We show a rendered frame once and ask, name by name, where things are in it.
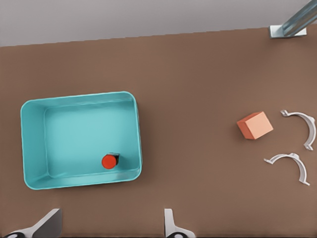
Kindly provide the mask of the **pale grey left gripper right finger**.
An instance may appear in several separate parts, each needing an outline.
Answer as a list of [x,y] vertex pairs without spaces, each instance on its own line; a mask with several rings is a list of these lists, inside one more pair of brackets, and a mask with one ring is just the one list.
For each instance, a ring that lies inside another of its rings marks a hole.
[[173,210],[164,209],[164,237],[165,238],[195,238],[195,234],[187,229],[175,225]]

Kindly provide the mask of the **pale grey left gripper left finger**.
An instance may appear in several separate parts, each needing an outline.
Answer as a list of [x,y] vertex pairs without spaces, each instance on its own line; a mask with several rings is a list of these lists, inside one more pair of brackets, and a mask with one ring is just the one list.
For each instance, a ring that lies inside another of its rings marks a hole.
[[62,233],[62,209],[49,211],[35,225],[13,231],[3,238],[59,238]]

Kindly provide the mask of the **red button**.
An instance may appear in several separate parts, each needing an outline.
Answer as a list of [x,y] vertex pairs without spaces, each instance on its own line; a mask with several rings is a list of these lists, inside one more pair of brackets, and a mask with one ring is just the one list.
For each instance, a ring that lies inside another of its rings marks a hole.
[[119,154],[117,153],[108,153],[102,158],[102,166],[107,169],[111,170],[118,165],[119,162]]

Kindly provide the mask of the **blue storage box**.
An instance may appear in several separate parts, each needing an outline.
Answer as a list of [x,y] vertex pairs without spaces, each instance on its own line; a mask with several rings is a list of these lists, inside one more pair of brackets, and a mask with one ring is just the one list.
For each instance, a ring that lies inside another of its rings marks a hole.
[[[142,171],[138,106],[127,91],[29,100],[20,120],[30,189],[126,182]],[[111,170],[102,166],[108,153],[120,155]]]

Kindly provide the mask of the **orange cube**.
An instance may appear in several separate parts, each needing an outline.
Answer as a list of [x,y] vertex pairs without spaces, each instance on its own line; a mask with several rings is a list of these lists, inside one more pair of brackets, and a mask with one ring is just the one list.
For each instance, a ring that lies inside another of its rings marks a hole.
[[252,113],[237,121],[244,138],[255,140],[271,132],[273,127],[264,112]]

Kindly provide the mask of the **white curved pipe clamp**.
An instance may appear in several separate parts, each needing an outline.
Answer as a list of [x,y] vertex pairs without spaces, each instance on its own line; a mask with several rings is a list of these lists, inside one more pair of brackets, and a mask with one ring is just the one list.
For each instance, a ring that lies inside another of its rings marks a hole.
[[302,160],[300,159],[299,155],[296,153],[290,153],[290,154],[277,154],[273,157],[271,157],[270,159],[264,159],[265,162],[273,165],[275,162],[277,162],[278,160],[282,159],[282,158],[290,158],[292,159],[298,166],[299,168],[299,182],[301,182],[302,184],[305,184],[307,186],[310,186],[311,184],[307,181],[307,169],[306,166],[304,165],[304,163],[302,162]]
[[317,137],[317,126],[315,118],[303,112],[289,112],[287,110],[281,110],[280,113],[283,117],[297,116],[305,121],[309,132],[308,137],[304,142],[304,148],[306,150],[313,151],[313,143],[315,142],[315,139]]

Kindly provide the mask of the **silver frame post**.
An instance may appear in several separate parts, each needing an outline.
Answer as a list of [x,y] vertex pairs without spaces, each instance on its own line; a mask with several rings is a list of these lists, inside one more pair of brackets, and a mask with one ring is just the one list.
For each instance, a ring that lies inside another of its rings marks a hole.
[[317,0],[310,0],[282,25],[270,25],[269,37],[291,38],[306,36],[307,27],[317,21]]

